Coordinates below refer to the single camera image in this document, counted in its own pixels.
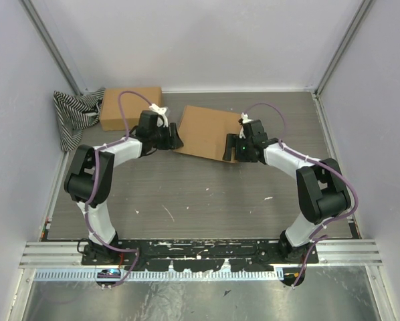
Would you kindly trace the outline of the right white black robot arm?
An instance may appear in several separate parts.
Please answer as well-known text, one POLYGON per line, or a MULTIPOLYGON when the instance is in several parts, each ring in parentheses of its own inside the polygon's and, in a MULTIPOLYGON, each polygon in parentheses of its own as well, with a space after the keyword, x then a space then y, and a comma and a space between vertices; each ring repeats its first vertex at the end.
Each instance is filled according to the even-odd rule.
POLYGON ((337 160, 311 158, 277 138, 269 138, 260 120, 240 123, 240 133, 226 135, 223 160, 262 163, 296 181, 300 214, 278 241, 281 258, 286 263, 296 263, 323 224, 351 206, 346 181, 337 160))

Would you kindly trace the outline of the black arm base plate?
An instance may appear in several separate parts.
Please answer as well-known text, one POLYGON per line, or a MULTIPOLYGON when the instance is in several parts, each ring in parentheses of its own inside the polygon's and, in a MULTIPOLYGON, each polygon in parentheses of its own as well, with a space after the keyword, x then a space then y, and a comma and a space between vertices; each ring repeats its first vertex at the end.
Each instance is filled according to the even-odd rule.
POLYGON ((304 259, 319 262, 315 249, 306 257, 308 245, 286 253, 274 239, 133 239, 120 240, 115 246, 135 249, 140 257, 90 241, 77 252, 82 265, 123 265, 125 270, 134 265, 135 272, 217 272, 225 263, 231 272, 266 272, 274 264, 301 264, 304 259))

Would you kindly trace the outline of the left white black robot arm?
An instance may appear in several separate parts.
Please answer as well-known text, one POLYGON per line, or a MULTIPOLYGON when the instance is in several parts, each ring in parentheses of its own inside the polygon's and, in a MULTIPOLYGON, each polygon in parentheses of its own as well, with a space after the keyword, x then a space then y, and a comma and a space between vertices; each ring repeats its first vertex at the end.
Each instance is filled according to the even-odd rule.
POLYGON ((176 150, 183 146, 177 125, 169 122, 168 108, 151 105, 140 114, 138 124, 122 138, 100 146, 80 145, 74 154, 64 191, 82 211, 88 228, 84 255, 113 265, 121 253, 133 250, 118 247, 118 234, 107 206, 114 168, 148 156, 157 150, 176 150))

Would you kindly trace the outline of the brown cardboard box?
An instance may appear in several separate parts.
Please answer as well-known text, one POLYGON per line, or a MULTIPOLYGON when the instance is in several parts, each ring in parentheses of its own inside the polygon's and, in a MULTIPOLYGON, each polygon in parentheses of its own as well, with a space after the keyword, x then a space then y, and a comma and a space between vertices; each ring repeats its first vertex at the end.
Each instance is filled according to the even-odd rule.
POLYGON ((123 91, 136 92, 149 101, 146 102, 135 94, 126 93, 122 95, 122 109, 129 129, 132 129, 138 124, 141 112, 143 110, 148 110, 150 103, 161 106, 161 87, 105 89, 100 113, 100 125, 104 131, 126 130, 118 105, 118 97, 123 91))

